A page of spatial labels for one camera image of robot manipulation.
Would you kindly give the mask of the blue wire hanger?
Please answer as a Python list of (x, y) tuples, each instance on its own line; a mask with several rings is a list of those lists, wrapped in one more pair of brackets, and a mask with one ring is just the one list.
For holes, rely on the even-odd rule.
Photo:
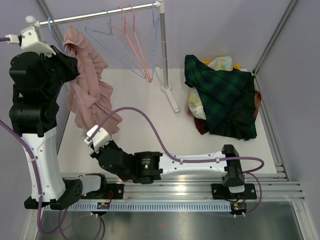
[(157, 41), (158, 41), (158, 24), (160, 18), (156, 18), (157, 1), (153, 1), (152, 6), (152, 26), (153, 26), (153, 49), (152, 49), (152, 66), (151, 66), (151, 80), (154, 79), (156, 58), (157, 58)]

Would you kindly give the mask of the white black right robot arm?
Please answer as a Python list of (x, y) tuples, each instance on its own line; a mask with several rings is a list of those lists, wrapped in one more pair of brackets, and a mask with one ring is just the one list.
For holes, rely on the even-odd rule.
[(135, 184), (152, 184), (154, 181), (182, 175), (204, 175), (220, 177), (222, 186), (232, 198), (245, 192), (245, 179), (238, 152), (231, 144), (221, 150), (200, 155), (174, 155), (158, 151), (126, 153), (110, 140), (105, 145), (90, 144), (91, 157), (99, 166), (122, 181)]

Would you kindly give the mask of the pink hanger with plaid skirt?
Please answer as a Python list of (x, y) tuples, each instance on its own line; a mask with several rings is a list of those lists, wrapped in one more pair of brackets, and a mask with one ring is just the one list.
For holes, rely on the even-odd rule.
[(136, 32), (136, 21), (135, 21), (135, 11), (133, 9), (132, 5), (129, 5), (129, 9), (132, 13), (132, 24), (127, 22), (126, 19), (126, 13), (124, 11), (124, 9), (122, 7), (118, 7), (119, 9), (121, 9), (122, 12), (122, 24), (123, 24), (123, 33), (125, 34), (132, 50), (133, 53), (135, 54), (138, 62), (139, 62), (139, 66), (140, 66), (140, 70), (142, 70), (142, 72), (144, 73), (145, 79), (147, 80), (148, 83), (151, 83), (151, 74), (150, 71), (147, 68), (147, 63), (146, 63), (146, 59), (140, 44), (140, 40), (138, 37), (138, 34)]

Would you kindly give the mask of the dark green plaid skirt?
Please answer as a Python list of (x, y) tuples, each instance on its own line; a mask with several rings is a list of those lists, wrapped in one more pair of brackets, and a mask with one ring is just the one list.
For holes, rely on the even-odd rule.
[(196, 88), (211, 135), (248, 141), (257, 137), (255, 85), (250, 72), (213, 70), (194, 55), (184, 59), (185, 84)]

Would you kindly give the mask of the pastel tie-dye garment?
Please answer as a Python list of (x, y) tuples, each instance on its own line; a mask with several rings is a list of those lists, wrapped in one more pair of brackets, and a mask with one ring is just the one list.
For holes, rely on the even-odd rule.
[[(203, 64), (215, 71), (232, 71), (234, 69), (233, 59), (231, 56), (217, 57), (212, 61), (202, 61)], [(187, 114), (190, 117), (206, 120), (204, 106), (202, 104), (198, 90), (193, 87), (190, 91), (187, 101)]]

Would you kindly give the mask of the red beige plaid skirt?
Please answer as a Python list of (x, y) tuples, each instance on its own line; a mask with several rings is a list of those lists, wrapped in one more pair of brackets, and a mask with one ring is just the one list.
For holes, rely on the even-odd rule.
[(259, 91), (255, 91), (255, 97), (254, 97), (254, 104), (255, 104), (255, 112), (254, 112), (254, 119), (257, 119), (260, 107), (262, 102), (262, 96)]

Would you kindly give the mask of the blue hanger with pink skirt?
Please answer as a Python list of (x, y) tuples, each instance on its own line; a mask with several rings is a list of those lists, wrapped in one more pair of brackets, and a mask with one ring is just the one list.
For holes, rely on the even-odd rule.
[(53, 39), (55, 40), (56, 44), (58, 45), (58, 47), (60, 48), (60, 50), (66, 54), (67, 53), (67, 48), (63, 46), (62, 42), (58, 39), (58, 35), (54, 32), (53, 27), (51, 25), (51, 23), (54, 23), (55, 21), (52, 19), (51, 16), (48, 17), (47, 19), (48, 22), (48, 27), (49, 27), (49, 31), (53, 37)]

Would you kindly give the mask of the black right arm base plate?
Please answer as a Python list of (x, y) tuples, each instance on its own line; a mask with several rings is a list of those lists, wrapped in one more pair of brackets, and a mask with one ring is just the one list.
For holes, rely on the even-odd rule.
[(214, 200), (225, 200), (234, 202), (236, 200), (256, 200), (257, 193), (255, 185), (252, 183), (245, 183), (239, 187), (231, 188), (223, 186), (221, 183), (211, 184), (211, 194)]

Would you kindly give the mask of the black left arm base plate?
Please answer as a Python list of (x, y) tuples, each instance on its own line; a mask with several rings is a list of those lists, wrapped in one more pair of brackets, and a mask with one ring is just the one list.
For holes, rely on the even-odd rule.
[(124, 185), (120, 183), (107, 183), (99, 190), (86, 193), (81, 199), (86, 200), (122, 200)]

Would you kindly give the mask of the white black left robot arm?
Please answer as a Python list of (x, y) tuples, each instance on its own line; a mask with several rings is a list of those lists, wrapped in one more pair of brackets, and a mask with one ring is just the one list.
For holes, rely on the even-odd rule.
[(56, 148), (57, 98), (62, 86), (79, 72), (77, 60), (55, 49), (49, 55), (24, 52), (10, 62), (13, 96), (9, 118), (14, 136), (21, 142), (29, 168), (32, 192), (24, 201), (28, 210), (50, 207), (64, 210), (84, 195), (98, 199), (109, 187), (100, 173), (63, 178)]

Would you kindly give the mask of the pink pleated skirt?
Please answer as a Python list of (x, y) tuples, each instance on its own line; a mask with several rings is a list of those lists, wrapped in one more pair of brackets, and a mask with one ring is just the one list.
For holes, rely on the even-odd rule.
[(76, 126), (86, 134), (112, 112), (113, 87), (102, 81), (107, 62), (92, 43), (74, 26), (64, 35), (66, 55), (77, 59), (79, 75), (70, 83), (68, 109), (75, 114)]

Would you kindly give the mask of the red black plaid skirt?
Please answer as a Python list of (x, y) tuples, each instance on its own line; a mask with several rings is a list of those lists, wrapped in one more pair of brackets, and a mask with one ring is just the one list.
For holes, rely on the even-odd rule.
[(209, 125), (204, 119), (194, 117), (194, 124), (201, 135), (204, 135), (210, 131)]

